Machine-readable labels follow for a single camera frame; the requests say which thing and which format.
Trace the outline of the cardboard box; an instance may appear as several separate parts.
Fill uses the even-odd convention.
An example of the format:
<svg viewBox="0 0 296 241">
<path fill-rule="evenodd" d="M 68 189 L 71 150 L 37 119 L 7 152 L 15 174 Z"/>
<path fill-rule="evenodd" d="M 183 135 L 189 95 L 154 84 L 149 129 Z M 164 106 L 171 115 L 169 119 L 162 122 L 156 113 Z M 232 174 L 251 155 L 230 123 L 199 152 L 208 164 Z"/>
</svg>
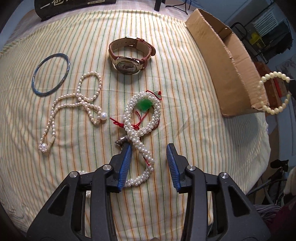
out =
<svg viewBox="0 0 296 241">
<path fill-rule="evenodd" d="M 205 10 L 195 9 L 186 20 L 186 27 L 207 65 L 224 117 L 283 112 L 290 95 L 272 107 L 266 87 L 275 78 L 288 80 L 287 76 L 277 71 L 260 73 L 237 35 Z"/>
</svg>

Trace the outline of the striped yellow bed cloth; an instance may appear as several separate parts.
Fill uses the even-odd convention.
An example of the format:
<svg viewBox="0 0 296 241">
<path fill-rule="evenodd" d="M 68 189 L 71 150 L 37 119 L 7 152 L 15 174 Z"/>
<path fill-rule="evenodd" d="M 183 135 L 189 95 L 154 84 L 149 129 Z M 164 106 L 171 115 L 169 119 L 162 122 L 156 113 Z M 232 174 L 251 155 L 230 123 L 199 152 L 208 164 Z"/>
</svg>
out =
<svg viewBox="0 0 296 241">
<path fill-rule="evenodd" d="M 243 192 L 270 156 L 263 113 L 222 116 L 184 21 L 90 11 L 1 50 L 1 204 L 21 232 L 71 171 L 108 163 L 124 136 L 134 144 L 126 185 L 111 196 L 119 240 L 181 238 L 187 197 L 173 187 L 168 143 Z"/>
</svg>

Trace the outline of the black clothes rack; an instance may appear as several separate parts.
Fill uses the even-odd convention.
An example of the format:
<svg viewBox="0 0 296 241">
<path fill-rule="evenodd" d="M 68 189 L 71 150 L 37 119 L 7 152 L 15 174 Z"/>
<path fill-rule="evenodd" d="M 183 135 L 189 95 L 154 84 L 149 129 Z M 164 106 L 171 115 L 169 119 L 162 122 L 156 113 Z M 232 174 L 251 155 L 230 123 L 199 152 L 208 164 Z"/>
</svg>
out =
<svg viewBox="0 0 296 241">
<path fill-rule="evenodd" d="M 275 1 L 251 1 L 229 25 L 255 61 L 268 64 L 293 46 L 292 27 Z"/>
</svg>

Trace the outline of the brown leather wristwatch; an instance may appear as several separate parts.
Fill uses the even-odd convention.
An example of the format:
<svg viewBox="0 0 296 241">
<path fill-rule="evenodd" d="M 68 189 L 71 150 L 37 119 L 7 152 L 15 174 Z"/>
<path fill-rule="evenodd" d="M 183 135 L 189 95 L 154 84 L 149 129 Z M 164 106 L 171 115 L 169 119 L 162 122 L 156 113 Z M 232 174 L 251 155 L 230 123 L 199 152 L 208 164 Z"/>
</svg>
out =
<svg viewBox="0 0 296 241">
<path fill-rule="evenodd" d="M 142 54 L 140 57 L 128 56 L 123 50 Z M 114 68 L 122 74 L 134 75 L 144 70 L 150 58 L 155 56 L 156 49 L 142 38 L 126 36 L 116 39 L 108 46 L 108 54 Z"/>
</svg>

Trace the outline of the black snack bag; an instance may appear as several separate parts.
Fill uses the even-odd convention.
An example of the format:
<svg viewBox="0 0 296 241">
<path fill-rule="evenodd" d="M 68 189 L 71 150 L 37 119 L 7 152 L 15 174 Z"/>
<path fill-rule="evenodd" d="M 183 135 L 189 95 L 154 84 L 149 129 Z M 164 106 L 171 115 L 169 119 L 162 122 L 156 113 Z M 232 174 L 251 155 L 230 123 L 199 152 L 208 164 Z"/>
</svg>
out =
<svg viewBox="0 0 296 241">
<path fill-rule="evenodd" d="M 44 21 L 67 11 L 115 3 L 116 0 L 34 0 L 34 7 L 36 14 Z"/>
</svg>

